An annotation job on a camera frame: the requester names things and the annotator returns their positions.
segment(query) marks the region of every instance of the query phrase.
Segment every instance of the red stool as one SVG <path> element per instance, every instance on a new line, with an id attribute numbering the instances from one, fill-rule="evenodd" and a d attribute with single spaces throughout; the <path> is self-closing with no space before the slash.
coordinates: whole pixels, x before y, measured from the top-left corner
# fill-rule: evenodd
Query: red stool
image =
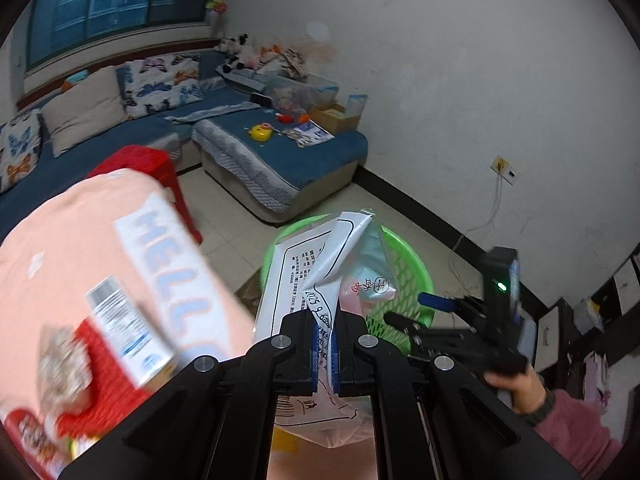
<path id="1" fill-rule="evenodd" d="M 202 243 L 202 235 L 193 224 L 187 205 L 184 202 L 184 197 L 180 191 L 174 164 L 167 152 L 154 150 L 153 148 L 147 148 L 145 146 L 125 146 L 106 158 L 97 168 L 89 173 L 87 178 L 111 173 L 111 171 L 121 170 L 122 168 L 129 168 L 130 170 L 146 173 L 164 187 L 171 189 L 175 197 L 175 208 L 178 210 L 178 213 L 180 213 L 180 216 L 182 216 L 184 224 L 198 244 Z"/>

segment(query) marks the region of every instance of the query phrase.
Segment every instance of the yellow toy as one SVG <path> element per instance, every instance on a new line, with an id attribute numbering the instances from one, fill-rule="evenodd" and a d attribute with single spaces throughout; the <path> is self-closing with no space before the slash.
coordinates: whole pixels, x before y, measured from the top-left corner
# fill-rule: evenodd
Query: yellow toy
<path id="1" fill-rule="evenodd" d="M 269 123 L 256 124 L 249 130 L 249 136 L 256 142 L 267 142 L 271 139 L 273 133 L 273 126 Z"/>

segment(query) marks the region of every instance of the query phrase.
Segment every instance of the electrical outlet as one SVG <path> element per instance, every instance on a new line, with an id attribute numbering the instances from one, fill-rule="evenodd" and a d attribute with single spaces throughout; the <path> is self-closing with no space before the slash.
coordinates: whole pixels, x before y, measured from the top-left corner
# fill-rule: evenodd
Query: electrical outlet
<path id="1" fill-rule="evenodd" d="M 504 176 L 504 171 L 509 166 L 509 161 L 506 158 L 502 158 L 500 155 L 495 157 L 494 163 L 491 165 L 491 169 L 498 175 Z"/>
<path id="2" fill-rule="evenodd" d="M 508 164 L 507 169 L 504 170 L 504 173 L 502 174 L 502 178 L 513 186 L 513 184 L 516 183 L 516 180 L 520 178 L 520 172 L 516 171 L 511 164 Z"/>

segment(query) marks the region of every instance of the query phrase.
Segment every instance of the person's hand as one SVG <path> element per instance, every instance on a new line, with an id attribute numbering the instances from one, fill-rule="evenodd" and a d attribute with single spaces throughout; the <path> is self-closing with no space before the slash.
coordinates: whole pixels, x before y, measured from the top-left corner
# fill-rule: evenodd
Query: person's hand
<path id="1" fill-rule="evenodd" d="M 485 372 L 484 380 L 495 388 L 511 392 L 513 411 L 516 413 L 533 413 L 545 402 L 545 387 L 531 365 L 527 373 L 513 377 Z"/>

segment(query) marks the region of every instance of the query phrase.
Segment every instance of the person's arm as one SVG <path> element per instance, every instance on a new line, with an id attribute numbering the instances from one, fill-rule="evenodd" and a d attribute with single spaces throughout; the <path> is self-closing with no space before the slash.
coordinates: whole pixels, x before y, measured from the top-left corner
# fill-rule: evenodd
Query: person's arm
<path id="1" fill-rule="evenodd" d="M 563 390 L 548 392 L 530 366 L 514 377 L 486 373 L 491 386 L 511 391 L 513 411 L 573 465 L 582 478 L 596 480 L 611 464 L 620 444 L 600 423 L 600 415 Z"/>

